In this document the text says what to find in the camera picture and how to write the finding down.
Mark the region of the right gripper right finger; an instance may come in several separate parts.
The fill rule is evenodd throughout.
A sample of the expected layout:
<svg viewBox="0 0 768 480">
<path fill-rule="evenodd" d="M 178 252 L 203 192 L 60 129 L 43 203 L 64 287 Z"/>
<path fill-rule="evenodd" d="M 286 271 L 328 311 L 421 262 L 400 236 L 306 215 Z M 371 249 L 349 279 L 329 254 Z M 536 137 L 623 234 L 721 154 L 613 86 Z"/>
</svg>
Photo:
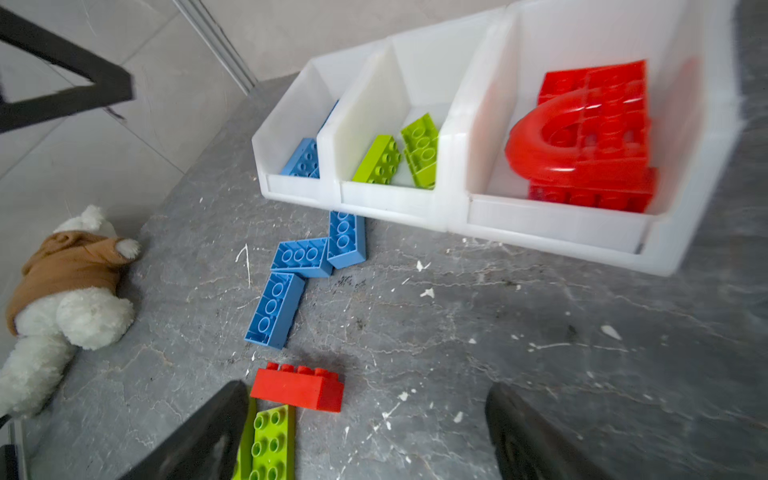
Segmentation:
<svg viewBox="0 0 768 480">
<path fill-rule="evenodd" d="M 610 479 L 511 386 L 495 383 L 485 417 L 503 479 Z"/>
</svg>

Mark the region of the blue lego brick long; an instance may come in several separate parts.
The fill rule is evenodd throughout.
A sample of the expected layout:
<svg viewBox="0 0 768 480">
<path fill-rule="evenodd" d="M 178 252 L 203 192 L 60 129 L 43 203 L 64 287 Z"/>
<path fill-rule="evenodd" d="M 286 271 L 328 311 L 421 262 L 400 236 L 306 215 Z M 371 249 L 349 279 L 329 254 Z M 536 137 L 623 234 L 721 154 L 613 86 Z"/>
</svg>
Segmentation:
<svg viewBox="0 0 768 480">
<path fill-rule="evenodd" d="M 270 270 L 296 274 L 303 279 L 328 278 L 334 269 L 328 252 L 328 237 L 280 242 Z"/>
</svg>

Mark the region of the green lego brick long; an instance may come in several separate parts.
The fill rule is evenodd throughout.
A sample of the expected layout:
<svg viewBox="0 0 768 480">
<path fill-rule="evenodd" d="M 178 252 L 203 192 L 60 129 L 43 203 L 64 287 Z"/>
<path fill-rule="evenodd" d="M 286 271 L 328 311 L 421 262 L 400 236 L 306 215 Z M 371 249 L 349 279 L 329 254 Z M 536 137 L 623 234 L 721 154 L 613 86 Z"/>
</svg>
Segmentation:
<svg viewBox="0 0 768 480">
<path fill-rule="evenodd" d="M 391 135 L 378 135 L 367 151 L 352 180 L 358 183 L 390 185 L 402 161 Z"/>
</svg>

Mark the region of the red lego brick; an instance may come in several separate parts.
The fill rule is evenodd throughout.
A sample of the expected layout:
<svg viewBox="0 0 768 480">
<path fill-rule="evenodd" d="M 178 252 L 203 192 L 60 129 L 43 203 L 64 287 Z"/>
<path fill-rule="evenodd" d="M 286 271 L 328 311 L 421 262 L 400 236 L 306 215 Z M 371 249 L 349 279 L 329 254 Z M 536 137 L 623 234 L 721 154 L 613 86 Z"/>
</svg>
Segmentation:
<svg viewBox="0 0 768 480">
<path fill-rule="evenodd" d="M 343 394 L 335 372 L 274 362 L 257 371 L 250 392 L 258 400 L 330 413 L 341 412 Z"/>
<path fill-rule="evenodd" d="M 576 90 L 616 85 L 625 88 L 627 101 L 643 96 L 646 90 L 646 61 L 548 72 L 539 90 L 537 104 L 542 105 Z"/>
<path fill-rule="evenodd" d="M 648 168 L 639 177 L 630 179 L 626 183 L 531 180 L 528 198 L 550 203 L 644 213 L 655 195 L 656 185 L 657 170 Z"/>
</svg>

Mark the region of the red horseshoe magnet toy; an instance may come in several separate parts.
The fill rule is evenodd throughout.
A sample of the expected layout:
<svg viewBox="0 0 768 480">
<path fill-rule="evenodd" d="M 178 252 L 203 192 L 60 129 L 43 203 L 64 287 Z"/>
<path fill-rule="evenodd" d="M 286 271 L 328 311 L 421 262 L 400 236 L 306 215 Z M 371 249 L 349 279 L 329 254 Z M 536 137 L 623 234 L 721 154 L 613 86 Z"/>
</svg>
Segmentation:
<svg viewBox="0 0 768 480">
<path fill-rule="evenodd" d="M 536 107 L 510 131 L 510 167 L 542 184 L 643 190 L 655 181 L 646 111 L 573 91 Z"/>
</svg>

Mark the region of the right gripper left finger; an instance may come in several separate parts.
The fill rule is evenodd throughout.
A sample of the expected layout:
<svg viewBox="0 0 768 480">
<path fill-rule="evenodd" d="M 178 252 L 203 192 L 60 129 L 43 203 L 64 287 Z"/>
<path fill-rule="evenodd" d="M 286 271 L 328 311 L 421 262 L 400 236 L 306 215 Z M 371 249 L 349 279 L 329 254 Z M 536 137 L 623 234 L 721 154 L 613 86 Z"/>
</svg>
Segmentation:
<svg viewBox="0 0 768 480">
<path fill-rule="evenodd" d="M 124 479 L 230 479 L 248 414 L 245 383 L 224 385 Z"/>
</svg>

